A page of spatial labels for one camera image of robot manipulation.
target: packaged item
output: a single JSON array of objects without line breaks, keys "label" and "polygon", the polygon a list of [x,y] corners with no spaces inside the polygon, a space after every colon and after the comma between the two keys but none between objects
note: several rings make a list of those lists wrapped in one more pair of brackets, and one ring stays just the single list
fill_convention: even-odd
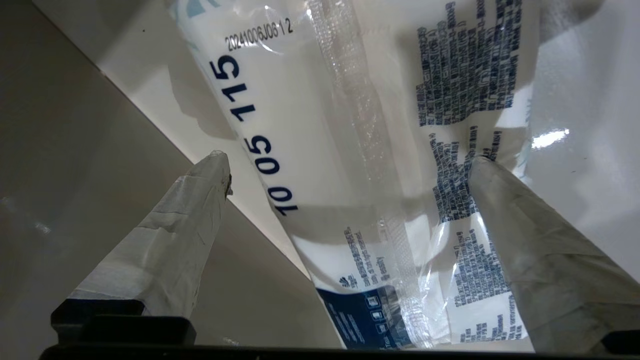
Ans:
[{"label": "packaged item", "polygon": [[526,336],[467,175],[524,171],[537,7],[170,5],[348,348]]}]

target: blue label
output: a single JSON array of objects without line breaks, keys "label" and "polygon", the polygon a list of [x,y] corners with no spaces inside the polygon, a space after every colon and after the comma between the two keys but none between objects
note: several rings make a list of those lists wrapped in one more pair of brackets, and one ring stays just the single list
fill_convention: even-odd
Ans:
[{"label": "blue label", "polygon": [[347,348],[385,349],[411,345],[393,286],[349,295],[317,291]]}]

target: gray surface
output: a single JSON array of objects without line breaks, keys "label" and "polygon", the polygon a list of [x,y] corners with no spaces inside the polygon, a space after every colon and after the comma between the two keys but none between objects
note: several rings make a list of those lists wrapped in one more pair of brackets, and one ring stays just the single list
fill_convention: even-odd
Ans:
[{"label": "gray surface", "polygon": [[[0,34],[0,359],[34,359],[51,311],[191,164],[31,3],[2,1]],[[199,343],[339,344],[230,204],[202,281]]]}]

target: transparent plastic packaging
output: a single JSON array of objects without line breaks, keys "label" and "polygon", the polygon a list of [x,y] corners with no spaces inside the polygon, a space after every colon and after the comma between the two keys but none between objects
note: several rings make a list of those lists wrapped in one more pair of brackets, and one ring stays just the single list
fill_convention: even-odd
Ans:
[{"label": "transparent plastic packaging", "polygon": [[346,347],[526,336],[467,175],[524,172],[537,7],[171,3]]}]

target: icon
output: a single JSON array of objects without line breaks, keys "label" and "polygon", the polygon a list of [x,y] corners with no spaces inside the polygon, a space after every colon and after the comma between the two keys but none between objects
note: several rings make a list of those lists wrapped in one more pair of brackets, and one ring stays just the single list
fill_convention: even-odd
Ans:
[{"label": "icon", "polygon": [[371,311],[371,317],[376,321],[385,319],[385,315],[382,313],[382,310]]},{"label": "icon", "polygon": [[388,330],[385,323],[379,323],[378,325],[376,325],[376,329],[378,330],[378,334],[384,334]]},{"label": "icon", "polygon": [[369,307],[378,307],[380,306],[380,301],[377,296],[367,297],[367,306]]}]

